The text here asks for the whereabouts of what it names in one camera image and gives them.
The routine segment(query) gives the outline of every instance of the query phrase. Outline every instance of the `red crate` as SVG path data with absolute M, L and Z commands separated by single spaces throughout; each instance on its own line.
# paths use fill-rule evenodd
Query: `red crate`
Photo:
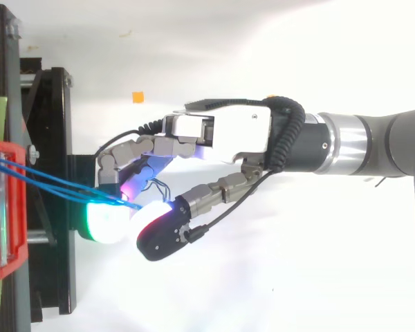
M 19 145 L 0 142 L 0 152 L 6 154 L 9 161 L 25 165 L 25 150 Z M 9 166 L 13 171 L 25 175 L 25 171 Z M 0 267 L 0 279 L 18 269 L 28 258 L 26 231 L 26 184 L 8 176 L 8 225 L 9 251 L 7 265 Z

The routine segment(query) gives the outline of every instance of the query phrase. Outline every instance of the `green light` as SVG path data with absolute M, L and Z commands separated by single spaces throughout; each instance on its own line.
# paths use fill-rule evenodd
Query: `green light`
M 119 242 L 127 231 L 130 208 L 122 205 L 88 203 L 87 226 L 94 241 Z

